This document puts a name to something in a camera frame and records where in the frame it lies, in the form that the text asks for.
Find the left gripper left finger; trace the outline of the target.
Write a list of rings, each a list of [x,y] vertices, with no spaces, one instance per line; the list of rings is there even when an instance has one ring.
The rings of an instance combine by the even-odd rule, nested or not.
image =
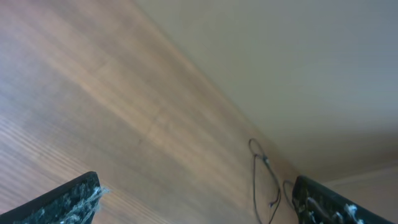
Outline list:
[[[90,171],[1,214],[1,224],[91,224],[108,192]]]

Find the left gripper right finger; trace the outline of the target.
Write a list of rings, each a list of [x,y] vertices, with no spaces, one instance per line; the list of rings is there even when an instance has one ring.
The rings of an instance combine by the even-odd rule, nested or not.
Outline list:
[[[296,178],[292,204],[300,224],[392,224],[304,175]]]

